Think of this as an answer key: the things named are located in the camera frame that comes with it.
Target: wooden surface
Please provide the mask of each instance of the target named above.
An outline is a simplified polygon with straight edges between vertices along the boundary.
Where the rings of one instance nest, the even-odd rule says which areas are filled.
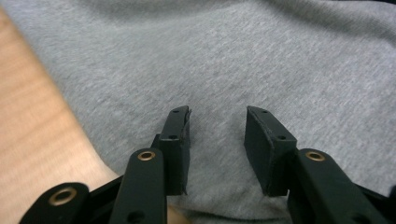
[[[0,223],[18,223],[47,189],[116,178],[0,8]],[[168,209],[168,223],[187,220]]]

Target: gray cloth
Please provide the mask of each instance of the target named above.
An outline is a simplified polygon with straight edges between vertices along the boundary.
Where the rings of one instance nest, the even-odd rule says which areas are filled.
[[[170,203],[196,223],[289,218],[249,166],[247,105],[270,110],[299,148],[331,154],[354,182],[383,194],[396,183],[394,5],[1,2],[118,174],[169,110],[191,107],[189,195]]]

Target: wooden table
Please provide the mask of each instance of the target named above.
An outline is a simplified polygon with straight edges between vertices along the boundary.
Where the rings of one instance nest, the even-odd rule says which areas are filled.
[[[18,223],[55,185],[81,182],[92,190],[116,177],[0,8],[0,222]],[[188,223],[168,208],[168,223]]]

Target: gray fabric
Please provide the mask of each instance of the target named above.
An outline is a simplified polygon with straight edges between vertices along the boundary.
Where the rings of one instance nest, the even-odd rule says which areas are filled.
[[[270,110],[299,148],[331,154],[354,182],[383,194],[396,183],[394,5],[1,2],[117,173],[170,109],[191,107],[189,195],[170,203],[197,211],[196,223],[288,219],[285,199],[262,197],[248,164],[247,105]]]

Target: brass insert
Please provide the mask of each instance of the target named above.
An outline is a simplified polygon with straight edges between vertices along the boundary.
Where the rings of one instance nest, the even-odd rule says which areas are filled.
[[[318,152],[314,152],[314,151],[309,151],[309,152],[305,153],[305,156],[307,158],[309,158],[310,160],[312,160],[312,161],[324,161],[324,160],[326,160],[326,158],[322,154],[320,154]]]
[[[144,151],[137,156],[137,158],[141,161],[149,161],[154,157],[155,157],[155,153],[152,151]]]
[[[53,206],[59,206],[72,201],[76,197],[76,195],[77,191],[71,187],[60,189],[56,193],[52,194],[52,196],[50,196],[49,204]]]

